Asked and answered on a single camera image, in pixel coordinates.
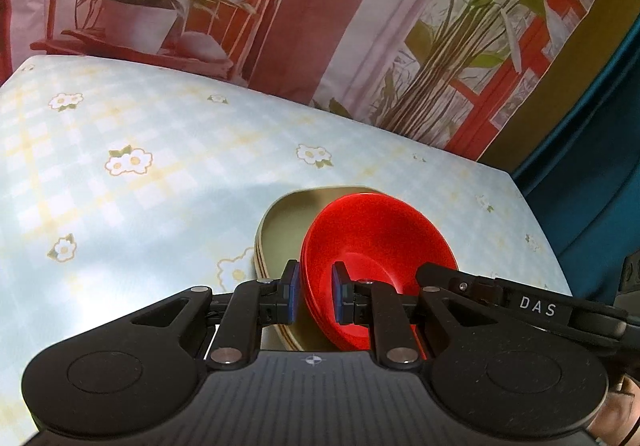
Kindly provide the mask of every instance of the stack of red bowls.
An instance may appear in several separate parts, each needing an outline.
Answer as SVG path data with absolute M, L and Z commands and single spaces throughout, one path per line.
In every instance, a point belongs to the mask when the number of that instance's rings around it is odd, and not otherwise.
M 435 226 L 394 197 L 356 193 L 327 205 L 306 233 L 300 275 L 311 315 L 341 350 L 369 349 L 369 333 L 359 325 L 335 322 L 331 268 L 338 261 L 351 280 L 380 280 L 414 296 L 419 290 L 415 272 L 422 264 L 458 267 Z

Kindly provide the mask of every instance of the beige plate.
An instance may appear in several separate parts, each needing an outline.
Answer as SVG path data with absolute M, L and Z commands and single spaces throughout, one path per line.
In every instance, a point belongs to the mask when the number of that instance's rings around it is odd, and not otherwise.
M 335 186 L 299 190 L 280 197 L 265 213 L 255 236 L 255 270 L 259 278 L 279 279 L 289 259 L 300 259 L 306 231 L 332 201 L 352 193 L 376 192 L 364 186 Z M 289 350 L 337 350 L 310 315 L 302 293 L 293 325 L 276 331 Z

